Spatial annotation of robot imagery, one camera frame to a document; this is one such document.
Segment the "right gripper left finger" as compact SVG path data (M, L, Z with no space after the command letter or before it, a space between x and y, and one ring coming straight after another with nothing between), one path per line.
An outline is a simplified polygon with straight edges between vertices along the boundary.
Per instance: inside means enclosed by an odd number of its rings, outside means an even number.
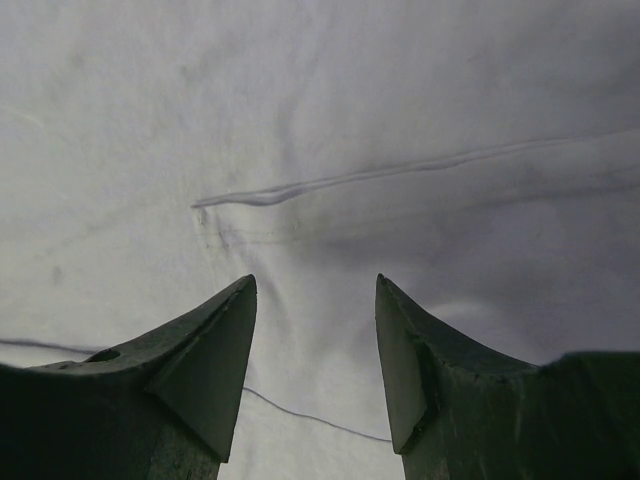
M5 479L214 479L230 456L257 311L245 276L81 362L1 369Z

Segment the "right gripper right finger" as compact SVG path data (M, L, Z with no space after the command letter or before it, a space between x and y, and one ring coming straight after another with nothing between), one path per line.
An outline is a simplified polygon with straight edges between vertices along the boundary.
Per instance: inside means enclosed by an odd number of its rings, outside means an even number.
M375 320L392 447L409 479L635 479L639 356L536 366L492 350L386 277Z

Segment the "lavender t shirt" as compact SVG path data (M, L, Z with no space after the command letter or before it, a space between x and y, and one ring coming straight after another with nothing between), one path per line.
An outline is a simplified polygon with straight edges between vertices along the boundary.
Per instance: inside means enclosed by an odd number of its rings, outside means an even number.
M5 1L1 359L251 274L225 479L399 479L378 275L544 364L639 346L635 1Z

